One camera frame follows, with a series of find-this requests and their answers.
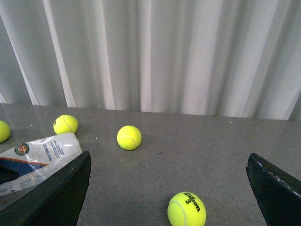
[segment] plastic packaging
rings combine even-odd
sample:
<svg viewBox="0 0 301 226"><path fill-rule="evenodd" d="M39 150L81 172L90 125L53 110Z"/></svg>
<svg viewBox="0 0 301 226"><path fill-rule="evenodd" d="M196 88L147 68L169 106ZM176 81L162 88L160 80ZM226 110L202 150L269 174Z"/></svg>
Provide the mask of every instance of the plastic packaging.
<svg viewBox="0 0 301 226"><path fill-rule="evenodd" d="M19 178L0 185L0 197L38 185L82 153L73 133L22 143L0 154L0 166Z"/></svg>

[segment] speckled stone surface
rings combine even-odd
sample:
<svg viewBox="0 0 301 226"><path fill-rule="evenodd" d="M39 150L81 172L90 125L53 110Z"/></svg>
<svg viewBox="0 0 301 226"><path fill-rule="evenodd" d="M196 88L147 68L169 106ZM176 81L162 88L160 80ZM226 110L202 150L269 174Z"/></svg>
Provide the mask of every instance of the speckled stone surface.
<svg viewBox="0 0 301 226"><path fill-rule="evenodd" d="M168 202L182 191L204 202L206 226L264 226L246 175L248 156L255 152L301 179L300 121L1 104L0 120L12 133L0 152L53 136L61 114L78 119L76 136L92 158L79 226L168 226ZM134 151L116 141L128 124L143 136ZM24 193L0 198L0 207Z"/></svg>

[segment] curtain fold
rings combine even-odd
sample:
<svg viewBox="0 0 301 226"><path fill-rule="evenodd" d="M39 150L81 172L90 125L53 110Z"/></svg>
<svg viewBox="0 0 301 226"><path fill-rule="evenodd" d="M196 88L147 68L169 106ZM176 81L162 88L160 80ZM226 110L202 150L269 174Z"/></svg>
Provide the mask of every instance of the curtain fold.
<svg viewBox="0 0 301 226"><path fill-rule="evenodd" d="M0 103L301 119L298 0L0 0Z"/></svg>

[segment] roland garros logo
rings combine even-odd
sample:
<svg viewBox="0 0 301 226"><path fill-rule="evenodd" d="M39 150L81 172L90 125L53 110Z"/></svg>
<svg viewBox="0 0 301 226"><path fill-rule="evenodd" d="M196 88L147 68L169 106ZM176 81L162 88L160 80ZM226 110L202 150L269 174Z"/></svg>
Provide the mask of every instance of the roland garros logo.
<svg viewBox="0 0 301 226"><path fill-rule="evenodd" d="M26 155L29 152L28 144L21 144L19 147L15 147L15 153L17 155Z"/></svg>

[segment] tennis ball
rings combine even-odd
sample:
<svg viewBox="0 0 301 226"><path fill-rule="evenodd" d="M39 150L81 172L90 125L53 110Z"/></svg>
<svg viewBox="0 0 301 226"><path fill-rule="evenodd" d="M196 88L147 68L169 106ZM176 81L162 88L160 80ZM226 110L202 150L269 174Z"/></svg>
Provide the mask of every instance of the tennis ball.
<svg viewBox="0 0 301 226"><path fill-rule="evenodd" d="M125 150L134 150L141 143L141 133L135 126L124 126L117 134L119 146Z"/></svg>
<svg viewBox="0 0 301 226"><path fill-rule="evenodd" d="M10 135L10 128L9 126L4 122L0 121L0 143L5 141Z"/></svg>
<svg viewBox="0 0 301 226"><path fill-rule="evenodd" d="M191 192L176 194L169 202L167 214L172 226L204 226L206 222L205 205Z"/></svg>
<svg viewBox="0 0 301 226"><path fill-rule="evenodd" d="M61 115L53 123L53 129L56 134L76 133L78 126L76 118L67 114Z"/></svg>

